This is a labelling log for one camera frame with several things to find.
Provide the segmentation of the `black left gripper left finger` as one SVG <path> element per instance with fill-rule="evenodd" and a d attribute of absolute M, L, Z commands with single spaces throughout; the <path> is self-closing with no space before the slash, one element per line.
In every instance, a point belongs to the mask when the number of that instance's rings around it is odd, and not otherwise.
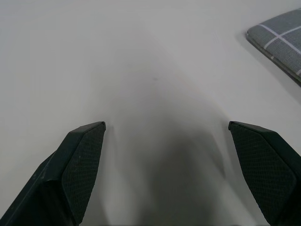
<path fill-rule="evenodd" d="M 35 170 L 0 226 L 79 226 L 95 185 L 106 124 L 70 131 Z"/>

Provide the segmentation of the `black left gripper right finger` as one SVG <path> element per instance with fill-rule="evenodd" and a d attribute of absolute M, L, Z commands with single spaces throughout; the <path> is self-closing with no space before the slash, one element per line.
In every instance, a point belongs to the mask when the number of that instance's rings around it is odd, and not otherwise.
<path fill-rule="evenodd" d="M 273 226 L 301 226 L 301 156 L 275 131 L 230 121 L 244 179 Z"/>

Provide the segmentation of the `grey checked folded cloth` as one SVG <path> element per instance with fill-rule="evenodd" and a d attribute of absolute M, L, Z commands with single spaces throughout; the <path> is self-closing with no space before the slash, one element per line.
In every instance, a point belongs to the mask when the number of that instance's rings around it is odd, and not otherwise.
<path fill-rule="evenodd" d="M 246 39 L 301 86 L 301 8 L 249 28 Z"/>

